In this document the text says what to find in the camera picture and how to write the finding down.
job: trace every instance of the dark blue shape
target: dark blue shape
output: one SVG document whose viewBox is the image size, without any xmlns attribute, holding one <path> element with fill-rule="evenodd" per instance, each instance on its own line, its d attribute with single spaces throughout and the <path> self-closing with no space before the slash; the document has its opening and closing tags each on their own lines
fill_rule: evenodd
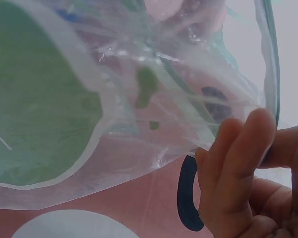
<svg viewBox="0 0 298 238">
<path fill-rule="evenodd" d="M 77 14 L 75 14 L 75 13 L 68 14 L 63 9 L 57 10 L 56 12 L 59 14 L 59 16 L 61 18 L 63 18 L 66 21 L 69 21 L 69 22 L 78 22 L 79 21 L 79 16 Z"/>
<path fill-rule="evenodd" d="M 178 185 L 178 213 L 186 228 L 198 232 L 204 224 L 193 203 L 193 183 L 197 164 L 193 157 L 187 156 L 182 164 Z"/>
</svg>

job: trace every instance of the green leaf shape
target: green leaf shape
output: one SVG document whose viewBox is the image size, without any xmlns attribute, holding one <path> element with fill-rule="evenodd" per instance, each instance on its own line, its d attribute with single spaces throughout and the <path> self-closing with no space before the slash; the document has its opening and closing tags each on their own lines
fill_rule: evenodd
<svg viewBox="0 0 298 238">
<path fill-rule="evenodd" d="M 0 1 L 0 183 L 52 180 L 82 155 L 102 117 L 44 31 Z"/>
</svg>

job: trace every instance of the clear plastic bag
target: clear plastic bag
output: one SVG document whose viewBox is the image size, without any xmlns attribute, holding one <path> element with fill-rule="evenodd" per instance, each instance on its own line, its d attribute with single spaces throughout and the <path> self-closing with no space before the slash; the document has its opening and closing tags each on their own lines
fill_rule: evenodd
<svg viewBox="0 0 298 238">
<path fill-rule="evenodd" d="M 0 208 L 130 181 L 208 149 L 223 120 L 258 107 L 278 118 L 269 4 L 241 11 L 236 0 L 0 0 Z"/>
</svg>

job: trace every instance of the white circle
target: white circle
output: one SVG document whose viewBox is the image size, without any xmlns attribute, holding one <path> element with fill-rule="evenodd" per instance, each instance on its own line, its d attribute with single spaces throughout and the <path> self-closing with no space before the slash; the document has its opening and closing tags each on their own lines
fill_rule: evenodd
<svg viewBox="0 0 298 238">
<path fill-rule="evenodd" d="M 24 224 L 12 238 L 139 238 L 121 223 L 98 213 L 60 210 Z"/>
</svg>

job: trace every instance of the hand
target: hand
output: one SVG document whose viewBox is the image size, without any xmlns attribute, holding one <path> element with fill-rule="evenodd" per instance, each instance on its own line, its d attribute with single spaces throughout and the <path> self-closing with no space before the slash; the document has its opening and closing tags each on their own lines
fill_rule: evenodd
<svg viewBox="0 0 298 238">
<path fill-rule="evenodd" d="M 298 126 L 275 128 L 255 110 L 245 125 L 226 120 L 209 152 L 197 150 L 199 215 L 215 238 L 298 238 Z M 258 167 L 291 168 L 293 190 L 256 178 Z"/>
</svg>

